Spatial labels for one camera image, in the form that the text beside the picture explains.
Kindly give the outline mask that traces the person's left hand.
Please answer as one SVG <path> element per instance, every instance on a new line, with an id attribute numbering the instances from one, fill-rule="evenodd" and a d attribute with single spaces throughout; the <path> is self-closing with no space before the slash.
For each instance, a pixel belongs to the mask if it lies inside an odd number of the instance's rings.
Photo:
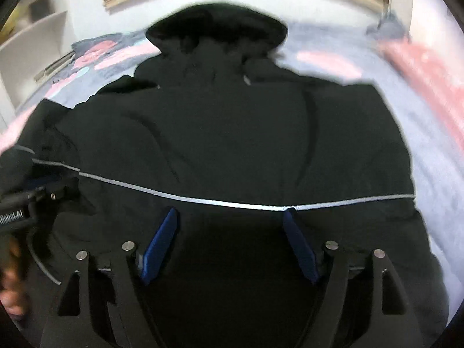
<path id="1" fill-rule="evenodd" d="M 6 248 L 8 259 L 5 264 L 1 264 L 1 304 L 12 319 L 20 320 L 28 313 L 22 251 L 14 236 L 9 237 Z"/>

